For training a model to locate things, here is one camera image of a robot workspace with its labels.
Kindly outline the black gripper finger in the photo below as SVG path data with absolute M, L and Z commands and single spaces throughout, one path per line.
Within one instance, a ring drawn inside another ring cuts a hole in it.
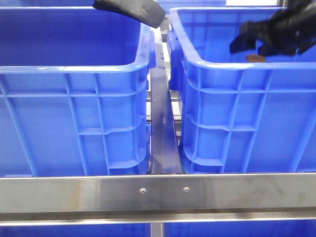
M 166 15 L 155 0 L 95 0 L 92 6 L 130 17 L 153 28 L 158 28 Z

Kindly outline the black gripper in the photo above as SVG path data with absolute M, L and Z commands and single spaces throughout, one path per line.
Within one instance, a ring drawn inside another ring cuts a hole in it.
M 240 25 L 238 36 L 230 43 L 230 54 L 256 49 L 256 41 L 263 44 L 257 49 L 261 56 L 305 53 L 316 44 L 316 2 L 292 0 L 280 18 L 247 21 Z

